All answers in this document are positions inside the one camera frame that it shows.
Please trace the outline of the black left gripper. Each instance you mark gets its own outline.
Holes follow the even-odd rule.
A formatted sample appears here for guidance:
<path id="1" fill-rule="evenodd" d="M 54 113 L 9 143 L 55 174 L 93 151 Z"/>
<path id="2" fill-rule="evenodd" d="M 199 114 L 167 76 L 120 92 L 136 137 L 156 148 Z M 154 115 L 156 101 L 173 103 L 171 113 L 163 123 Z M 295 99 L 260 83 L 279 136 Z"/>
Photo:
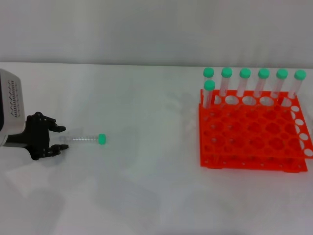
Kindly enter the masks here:
<path id="1" fill-rule="evenodd" d="M 61 133 L 65 130 L 66 128 L 58 125 L 55 119 L 47 120 L 42 113 L 36 112 L 27 117 L 25 129 L 21 134 L 8 136 L 6 146 L 26 149 L 31 159 L 35 161 L 45 157 L 54 157 L 68 149 L 69 145 L 55 144 L 50 147 L 49 131 Z"/>

